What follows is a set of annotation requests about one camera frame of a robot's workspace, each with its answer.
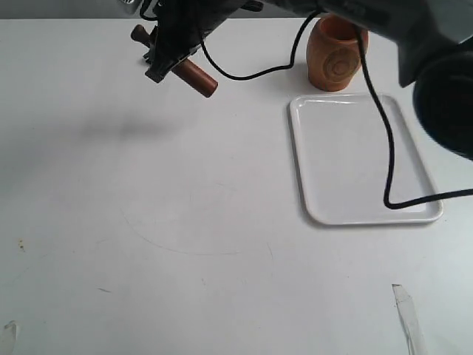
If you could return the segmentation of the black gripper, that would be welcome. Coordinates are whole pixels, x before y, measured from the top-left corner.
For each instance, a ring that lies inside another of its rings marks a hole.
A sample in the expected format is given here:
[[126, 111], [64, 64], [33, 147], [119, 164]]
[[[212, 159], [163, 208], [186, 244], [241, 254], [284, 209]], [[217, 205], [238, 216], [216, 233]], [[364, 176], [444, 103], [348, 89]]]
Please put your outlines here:
[[149, 65], [145, 76], [160, 83], [237, 10], [236, 5], [235, 1], [143, 1], [142, 18], [157, 25], [156, 49], [144, 55]]

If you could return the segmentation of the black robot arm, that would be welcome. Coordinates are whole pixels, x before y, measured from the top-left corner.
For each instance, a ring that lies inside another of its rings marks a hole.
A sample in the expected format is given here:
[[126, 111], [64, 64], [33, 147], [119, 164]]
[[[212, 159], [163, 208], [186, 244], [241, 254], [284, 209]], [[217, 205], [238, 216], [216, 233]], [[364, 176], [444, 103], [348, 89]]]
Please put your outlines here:
[[[299, 16], [330, 13], [393, 41], [401, 87], [414, 84], [421, 126], [442, 147], [472, 158], [471, 1], [273, 1]], [[151, 66], [159, 83], [200, 40], [252, 1], [143, 1], [157, 23]]]

